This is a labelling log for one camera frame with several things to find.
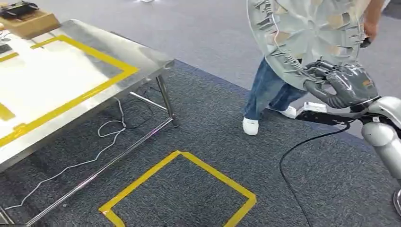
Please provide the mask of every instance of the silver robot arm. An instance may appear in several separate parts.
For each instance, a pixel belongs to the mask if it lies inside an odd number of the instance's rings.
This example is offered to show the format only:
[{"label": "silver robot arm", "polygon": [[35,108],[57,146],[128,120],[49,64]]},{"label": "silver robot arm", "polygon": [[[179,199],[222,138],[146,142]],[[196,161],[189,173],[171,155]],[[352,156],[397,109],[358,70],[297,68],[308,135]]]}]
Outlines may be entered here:
[{"label": "silver robot arm", "polygon": [[[305,90],[330,107],[350,107],[351,112],[305,111],[299,113],[297,119],[330,125],[360,120],[365,141],[375,149],[391,176],[401,185],[401,100],[380,97],[374,82],[360,65],[333,65],[317,61],[308,64],[304,72],[321,80],[321,83],[306,80]],[[322,84],[331,85],[336,94],[322,89]],[[394,194],[393,202],[401,215],[401,190]]]}]

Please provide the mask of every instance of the dark gray carpet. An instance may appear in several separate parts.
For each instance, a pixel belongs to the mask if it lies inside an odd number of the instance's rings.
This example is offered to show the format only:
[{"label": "dark gray carpet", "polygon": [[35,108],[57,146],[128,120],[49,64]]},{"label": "dark gray carpet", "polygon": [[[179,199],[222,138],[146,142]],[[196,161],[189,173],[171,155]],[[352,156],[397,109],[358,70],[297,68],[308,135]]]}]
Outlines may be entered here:
[{"label": "dark gray carpet", "polygon": [[401,0],[391,0],[383,10],[383,14],[389,17],[401,19]]},{"label": "dark gray carpet", "polygon": [[[245,89],[179,61],[166,80],[181,128],[163,129],[51,212],[38,226],[110,226],[97,209],[178,149],[193,153],[256,194],[257,204],[239,226],[307,226],[281,178],[278,162],[293,145],[337,129],[266,112],[260,134],[249,137],[241,129]],[[141,92],[144,91],[161,103],[157,91],[146,87]],[[151,116],[143,103],[131,98],[123,102],[129,127]],[[94,157],[112,140],[99,139],[97,128],[117,117],[118,108],[112,106],[0,174],[1,204],[20,202],[39,181],[68,165]],[[11,210],[10,214],[20,222],[27,221],[157,123],[148,121],[122,133],[98,163],[71,169],[45,183],[23,208]],[[300,146],[288,156],[284,168],[314,227],[401,225],[391,204],[392,193],[397,189],[395,181],[374,151],[354,136],[343,133]],[[236,191],[188,160],[178,158],[113,210],[127,226],[218,227],[244,201],[245,197]]]}]

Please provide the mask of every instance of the hand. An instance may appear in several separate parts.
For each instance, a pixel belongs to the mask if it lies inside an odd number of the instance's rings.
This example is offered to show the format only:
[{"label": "hand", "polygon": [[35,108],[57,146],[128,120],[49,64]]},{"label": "hand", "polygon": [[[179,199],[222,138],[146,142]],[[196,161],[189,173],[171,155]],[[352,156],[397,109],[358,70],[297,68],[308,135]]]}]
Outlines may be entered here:
[{"label": "hand", "polygon": [[365,34],[369,37],[369,40],[373,42],[377,36],[378,24],[373,24],[370,22],[364,23]]}]

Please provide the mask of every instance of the gray carpet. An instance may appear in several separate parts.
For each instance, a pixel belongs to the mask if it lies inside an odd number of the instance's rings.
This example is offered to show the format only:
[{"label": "gray carpet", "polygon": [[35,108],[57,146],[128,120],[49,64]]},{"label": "gray carpet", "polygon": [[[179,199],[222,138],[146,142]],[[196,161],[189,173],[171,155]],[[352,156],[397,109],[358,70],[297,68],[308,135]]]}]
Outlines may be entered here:
[{"label": "gray carpet", "polygon": [[[278,161],[293,145],[337,129],[267,111],[260,134],[249,137],[242,133],[240,124],[247,90],[179,61],[166,80],[182,126],[163,129],[51,212],[38,226],[111,226],[97,209],[178,149],[191,152],[256,194],[257,204],[238,226],[307,226],[281,178]],[[161,102],[157,91],[148,86],[139,92],[145,91]],[[129,127],[152,115],[139,101],[126,98],[123,102]],[[154,120],[161,116],[153,112]],[[1,204],[20,202],[39,181],[68,165],[94,157],[112,140],[99,139],[97,128],[118,117],[118,108],[111,106],[0,174]],[[45,183],[23,208],[10,210],[10,214],[20,222],[27,221],[157,123],[148,121],[122,133],[99,162],[71,169]],[[354,136],[342,133],[300,146],[288,156],[284,168],[314,227],[401,225],[391,204],[396,183],[372,149]],[[188,160],[177,158],[113,210],[127,226],[218,227],[244,201],[245,197]]]},{"label": "gray carpet", "polygon": [[401,0],[391,0],[384,9],[383,14],[389,17],[401,19]]},{"label": "gray carpet", "polygon": [[[35,0],[35,3],[54,13],[60,21],[74,18],[115,31],[246,89],[251,87],[262,59],[249,29],[246,0],[155,0],[150,3]],[[381,95],[401,97],[401,22],[395,17],[382,17],[379,29],[377,39],[361,51],[359,59]],[[300,106],[303,102],[317,102],[317,99],[308,95],[294,105]],[[361,136],[360,124],[353,123],[350,133]]]}]

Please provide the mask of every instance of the person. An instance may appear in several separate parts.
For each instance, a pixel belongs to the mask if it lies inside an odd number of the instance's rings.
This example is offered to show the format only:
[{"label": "person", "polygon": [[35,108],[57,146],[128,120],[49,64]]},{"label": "person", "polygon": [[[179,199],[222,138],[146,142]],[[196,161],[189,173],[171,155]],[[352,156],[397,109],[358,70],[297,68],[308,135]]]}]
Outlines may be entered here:
[{"label": "person", "polygon": [[[370,41],[377,36],[384,0],[372,0],[364,12],[365,33]],[[263,59],[256,72],[247,104],[244,107],[243,130],[246,134],[258,134],[259,120],[265,108],[277,111],[289,118],[296,117],[296,109],[290,104],[307,94],[284,82]]]}]

